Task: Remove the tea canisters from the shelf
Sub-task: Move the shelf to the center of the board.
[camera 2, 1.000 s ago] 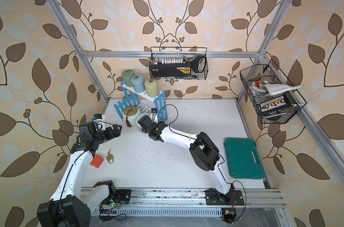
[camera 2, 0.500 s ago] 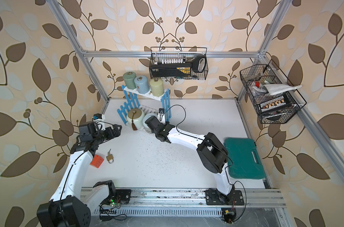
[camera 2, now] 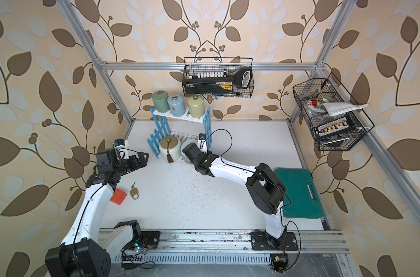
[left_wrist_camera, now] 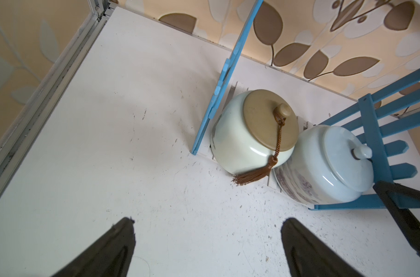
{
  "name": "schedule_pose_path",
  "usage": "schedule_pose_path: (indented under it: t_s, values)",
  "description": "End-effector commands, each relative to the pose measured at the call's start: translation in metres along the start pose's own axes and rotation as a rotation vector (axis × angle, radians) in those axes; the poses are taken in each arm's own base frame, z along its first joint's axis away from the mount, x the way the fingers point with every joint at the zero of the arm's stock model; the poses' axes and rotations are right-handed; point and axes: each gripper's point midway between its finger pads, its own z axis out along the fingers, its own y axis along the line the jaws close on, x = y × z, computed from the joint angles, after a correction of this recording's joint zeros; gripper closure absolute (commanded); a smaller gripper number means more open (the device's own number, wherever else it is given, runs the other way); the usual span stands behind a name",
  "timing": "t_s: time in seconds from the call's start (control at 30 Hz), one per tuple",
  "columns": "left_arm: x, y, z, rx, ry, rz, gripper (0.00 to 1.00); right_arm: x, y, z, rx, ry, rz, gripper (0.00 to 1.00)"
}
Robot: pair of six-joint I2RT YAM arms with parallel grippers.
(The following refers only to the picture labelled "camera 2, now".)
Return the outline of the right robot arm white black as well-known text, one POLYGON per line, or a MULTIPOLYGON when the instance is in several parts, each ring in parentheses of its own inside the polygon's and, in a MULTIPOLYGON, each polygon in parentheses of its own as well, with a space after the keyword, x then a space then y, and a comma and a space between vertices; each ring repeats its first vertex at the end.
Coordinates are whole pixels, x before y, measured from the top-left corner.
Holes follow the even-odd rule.
POLYGON ((286 188, 274 171, 265 163, 246 166, 224 160, 212 152, 203 152, 191 143, 182 152, 201 175, 224 178, 244 185, 254 205, 265 213, 265 232, 279 239, 285 232, 282 223, 282 207, 286 188))

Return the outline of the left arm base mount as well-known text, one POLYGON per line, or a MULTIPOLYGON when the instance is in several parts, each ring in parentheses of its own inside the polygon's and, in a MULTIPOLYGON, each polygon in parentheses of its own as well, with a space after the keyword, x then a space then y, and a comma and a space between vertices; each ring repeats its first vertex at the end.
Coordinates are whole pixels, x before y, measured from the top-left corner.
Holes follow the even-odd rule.
POLYGON ((160 231, 142 231, 141 235, 136 235, 134 239, 123 247, 123 250, 157 249, 160 242, 160 235, 160 231))

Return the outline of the yellow-green tea canister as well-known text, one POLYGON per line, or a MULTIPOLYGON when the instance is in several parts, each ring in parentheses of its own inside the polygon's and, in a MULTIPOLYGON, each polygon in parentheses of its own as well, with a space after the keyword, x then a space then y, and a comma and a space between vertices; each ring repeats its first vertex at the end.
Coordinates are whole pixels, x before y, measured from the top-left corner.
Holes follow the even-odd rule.
POLYGON ((189 114, 193 118, 201 118, 205 114, 204 98, 193 95, 188 98, 189 114))

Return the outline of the blue tea canister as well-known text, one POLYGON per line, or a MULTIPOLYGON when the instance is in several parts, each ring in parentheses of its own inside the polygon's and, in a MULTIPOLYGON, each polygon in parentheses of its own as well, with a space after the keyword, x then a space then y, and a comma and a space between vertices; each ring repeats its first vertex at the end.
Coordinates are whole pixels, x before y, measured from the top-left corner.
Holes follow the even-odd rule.
POLYGON ((180 94, 174 94, 167 99, 170 113, 175 117, 181 117, 186 114, 184 97, 180 94))

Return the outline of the blue white wooden shelf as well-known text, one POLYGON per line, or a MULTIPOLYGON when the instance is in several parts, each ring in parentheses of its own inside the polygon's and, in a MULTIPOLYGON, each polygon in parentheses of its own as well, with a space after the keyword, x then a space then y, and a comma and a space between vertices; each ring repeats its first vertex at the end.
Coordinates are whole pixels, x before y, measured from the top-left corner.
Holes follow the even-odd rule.
POLYGON ((198 141, 198 135, 205 133, 207 150, 210 150, 212 144, 212 139, 210 138, 212 133, 210 108, 207 108, 204 116, 201 118, 191 117, 189 107, 186 107, 186 114, 181 117, 173 116, 170 111, 165 113, 158 112, 155 108, 151 108, 150 112, 155 123, 155 129, 149 135, 147 143, 155 157, 159 157, 159 145, 166 136, 176 136, 181 142, 185 142, 188 139, 196 139, 198 141))

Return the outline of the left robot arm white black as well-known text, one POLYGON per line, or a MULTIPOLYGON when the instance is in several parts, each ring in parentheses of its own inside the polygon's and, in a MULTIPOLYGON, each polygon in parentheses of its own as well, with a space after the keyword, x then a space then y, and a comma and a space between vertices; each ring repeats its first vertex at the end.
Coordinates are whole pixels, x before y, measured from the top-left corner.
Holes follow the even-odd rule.
POLYGON ((85 198, 76 219, 61 244, 49 249, 45 263, 53 277, 107 277, 111 259, 141 237, 136 220, 114 227, 106 242, 98 241, 106 208, 121 177, 148 164, 149 154, 109 148, 97 153, 97 164, 89 177, 85 198))

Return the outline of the green tea canister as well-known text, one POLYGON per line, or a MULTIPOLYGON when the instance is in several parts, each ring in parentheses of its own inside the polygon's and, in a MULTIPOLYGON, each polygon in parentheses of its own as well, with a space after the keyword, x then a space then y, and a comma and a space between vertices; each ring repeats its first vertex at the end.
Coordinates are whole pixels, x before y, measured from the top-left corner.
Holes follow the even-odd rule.
POLYGON ((162 90, 156 91, 152 94, 153 104, 158 112, 165 113, 170 110, 168 105, 168 97, 168 93, 162 90))

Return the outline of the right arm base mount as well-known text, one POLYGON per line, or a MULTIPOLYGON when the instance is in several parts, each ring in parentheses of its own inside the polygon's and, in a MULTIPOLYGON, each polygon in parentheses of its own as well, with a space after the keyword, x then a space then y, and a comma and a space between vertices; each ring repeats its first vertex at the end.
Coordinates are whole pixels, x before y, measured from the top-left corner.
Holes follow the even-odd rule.
POLYGON ((274 238, 265 231, 255 230, 250 233, 253 250, 298 251, 295 233, 284 232, 279 238, 274 238))

